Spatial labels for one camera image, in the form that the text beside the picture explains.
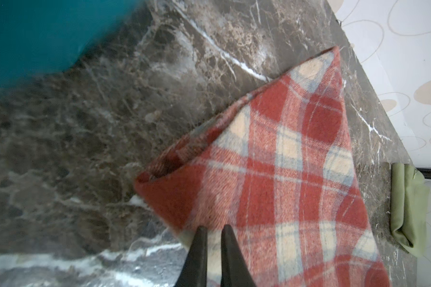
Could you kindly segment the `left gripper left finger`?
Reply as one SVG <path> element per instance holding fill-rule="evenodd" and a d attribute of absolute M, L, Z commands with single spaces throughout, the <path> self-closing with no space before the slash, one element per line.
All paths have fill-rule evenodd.
<path fill-rule="evenodd" d="M 199 226 L 192 240 L 184 266 L 175 287 L 206 287 L 208 263 L 208 231 Z"/>

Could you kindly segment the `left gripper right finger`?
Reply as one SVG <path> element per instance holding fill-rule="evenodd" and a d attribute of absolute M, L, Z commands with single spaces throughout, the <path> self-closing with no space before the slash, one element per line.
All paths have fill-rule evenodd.
<path fill-rule="evenodd" d="M 221 287 L 255 287 L 230 225 L 221 232 Z"/>

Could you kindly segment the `red plaid skirt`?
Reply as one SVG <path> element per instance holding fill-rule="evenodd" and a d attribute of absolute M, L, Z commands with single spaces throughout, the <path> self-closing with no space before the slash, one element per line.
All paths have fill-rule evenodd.
<path fill-rule="evenodd" d="M 207 228 L 211 285 L 226 225 L 259 287 L 390 285 L 357 182 L 337 47 L 182 137 L 135 189 L 184 246 Z"/>

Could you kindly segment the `olive green skirt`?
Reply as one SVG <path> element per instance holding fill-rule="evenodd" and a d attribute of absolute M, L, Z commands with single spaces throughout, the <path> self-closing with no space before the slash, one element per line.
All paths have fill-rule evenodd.
<path fill-rule="evenodd" d="M 413 165 L 391 166 L 390 230 L 394 239 L 415 257 L 427 245 L 426 215 L 430 188 Z"/>

